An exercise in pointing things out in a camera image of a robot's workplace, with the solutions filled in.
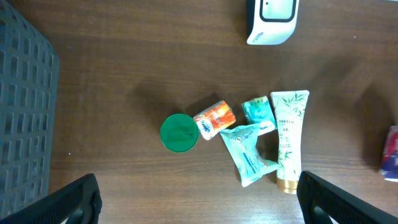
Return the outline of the orange small tissue pack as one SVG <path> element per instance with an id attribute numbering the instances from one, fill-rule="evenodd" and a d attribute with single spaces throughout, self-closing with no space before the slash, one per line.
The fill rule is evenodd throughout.
<path id="1" fill-rule="evenodd" d="M 221 100 L 193 117 L 202 137 L 209 141 L 236 122 L 229 105 Z"/>

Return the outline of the white Pantene tube gold cap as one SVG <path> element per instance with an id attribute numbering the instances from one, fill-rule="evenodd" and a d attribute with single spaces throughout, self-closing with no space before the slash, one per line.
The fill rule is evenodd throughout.
<path id="1" fill-rule="evenodd" d="M 305 109 L 310 92 L 274 91 L 271 101 L 279 137 L 277 188 L 296 194 L 302 172 L 301 142 Z"/>

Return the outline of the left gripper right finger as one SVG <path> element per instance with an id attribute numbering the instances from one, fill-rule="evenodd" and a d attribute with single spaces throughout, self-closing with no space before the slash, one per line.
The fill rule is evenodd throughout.
<path id="1" fill-rule="evenodd" d="M 300 175 L 297 198 L 305 223 L 397 223 L 397 217 L 309 171 Z"/>

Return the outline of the light teal wipes packet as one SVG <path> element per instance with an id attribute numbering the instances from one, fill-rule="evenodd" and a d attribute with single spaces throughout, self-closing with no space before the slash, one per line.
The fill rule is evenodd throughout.
<path id="1" fill-rule="evenodd" d="M 247 187 L 280 166 L 264 159 L 256 148 L 259 125 L 250 124 L 220 131 L 221 137 L 238 169 L 241 185 Z"/>

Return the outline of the green round lid jar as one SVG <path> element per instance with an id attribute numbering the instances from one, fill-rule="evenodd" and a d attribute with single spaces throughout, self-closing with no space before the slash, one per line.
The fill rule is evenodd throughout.
<path id="1" fill-rule="evenodd" d="M 160 139 L 170 151 L 183 153 L 191 150 L 199 138 L 196 122 L 189 115 L 177 113 L 170 115 L 161 125 Z"/>

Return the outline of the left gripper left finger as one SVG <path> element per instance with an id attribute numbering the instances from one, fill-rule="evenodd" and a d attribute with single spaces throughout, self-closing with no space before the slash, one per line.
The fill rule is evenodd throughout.
<path id="1" fill-rule="evenodd" d="M 1 220 L 5 224 L 97 224 L 102 208 L 94 174 L 86 174 L 54 193 Z"/>

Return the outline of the small teal tissue pack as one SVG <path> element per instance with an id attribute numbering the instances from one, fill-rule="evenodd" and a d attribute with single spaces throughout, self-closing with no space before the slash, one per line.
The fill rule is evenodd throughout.
<path id="1" fill-rule="evenodd" d="M 241 106 L 246 121 L 249 124 L 258 125 L 259 135 L 267 134 L 277 129 L 276 120 L 267 96 L 245 101 Z"/>

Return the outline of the red purple tissue pack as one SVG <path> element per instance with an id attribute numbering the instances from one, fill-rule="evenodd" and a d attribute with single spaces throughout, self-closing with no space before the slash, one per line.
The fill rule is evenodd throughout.
<path id="1" fill-rule="evenodd" d="M 384 144 L 381 174 L 385 180 L 397 182 L 397 126 L 391 126 Z"/>

